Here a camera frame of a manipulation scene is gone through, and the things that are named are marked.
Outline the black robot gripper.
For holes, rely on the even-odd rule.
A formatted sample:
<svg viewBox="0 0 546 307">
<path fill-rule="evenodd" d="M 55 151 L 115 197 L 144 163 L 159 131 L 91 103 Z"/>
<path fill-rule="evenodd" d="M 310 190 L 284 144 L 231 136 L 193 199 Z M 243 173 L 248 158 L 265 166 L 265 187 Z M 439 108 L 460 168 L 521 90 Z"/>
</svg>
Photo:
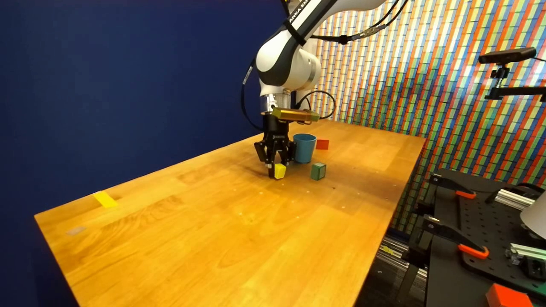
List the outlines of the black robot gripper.
<svg viewBox="0 0 546 307">
<path fill-rule="evenodd" d="M 275 175 L 275 161 L 289 166 L 294 160 L 296 143 L 289 137 L 289 122 L 274 114 L 263 114 L 263 137 L 255 143 L 258 158 L 265 161 L 269 175 Z"/>
</svg>

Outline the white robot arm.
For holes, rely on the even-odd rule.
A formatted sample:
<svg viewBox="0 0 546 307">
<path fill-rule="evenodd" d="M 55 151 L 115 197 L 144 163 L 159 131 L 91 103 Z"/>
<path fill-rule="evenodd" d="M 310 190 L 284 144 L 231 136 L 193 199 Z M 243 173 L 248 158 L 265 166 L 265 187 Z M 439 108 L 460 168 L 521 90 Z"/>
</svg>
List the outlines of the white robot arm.
<svg viewBox="0 0 546 307">
<path fill-rule="evenodd" d="M 281 177 L 296 160 L 298 144 L 289 137 L 289 124 L 299 112 L 296 93 L 318 83 L 321 64 L 306 49 L 315 30 L 332 15 L 345 10 L 374 10 L 386 0 L 301 0 L 281 28 L 257 52 L 253 68 L 258 71 L 260 95 L 265 98 L 262 119 L 263 137 L 255 143 L 258 158 L 270 177 Z"/>
</svg>

